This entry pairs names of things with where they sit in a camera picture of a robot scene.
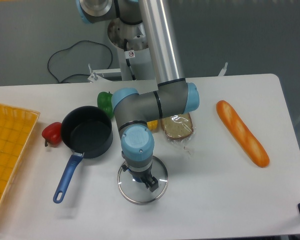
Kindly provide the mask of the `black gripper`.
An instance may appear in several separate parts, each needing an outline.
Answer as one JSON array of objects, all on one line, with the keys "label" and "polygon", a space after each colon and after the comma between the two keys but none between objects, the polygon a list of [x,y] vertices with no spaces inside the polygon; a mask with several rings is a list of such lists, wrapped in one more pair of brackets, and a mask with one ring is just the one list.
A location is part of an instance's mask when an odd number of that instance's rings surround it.
[{"label": "black gripper", "polygon": [[159,187],[158,180],[152,176],[151,169],[152,169],[152,163],[149,163],[145,167],[139,168],[138,170],[141,171],[134,171],[132,170],[127,163],[124,163],[122,166],[122,170],[124,172],[128,171],[130,175],[132,175],[132,178],[135,179],[139,183],[145,183],[145,186],[147,189],[149,189],[150,192],[154,192]]}]

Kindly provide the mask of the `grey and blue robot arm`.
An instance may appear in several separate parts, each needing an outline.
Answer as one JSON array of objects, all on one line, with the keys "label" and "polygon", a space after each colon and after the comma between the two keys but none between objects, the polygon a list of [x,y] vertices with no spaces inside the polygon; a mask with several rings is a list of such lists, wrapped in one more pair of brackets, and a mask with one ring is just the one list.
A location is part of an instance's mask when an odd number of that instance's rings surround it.
[{"label": "grey and blue robot arm", "polygon": [[140,94],[123,88],[112,96],[112,108],[121,140],[125,170],[155,191],[158,180],[151,173],[154,138],[147,127],[153,120],[196,110],[196,86],[185,80],[171,10],[166,0],[79,0],[83,21],[109,21],[108,38],[117,48],[122,78],[154,77],[158,89]]}]

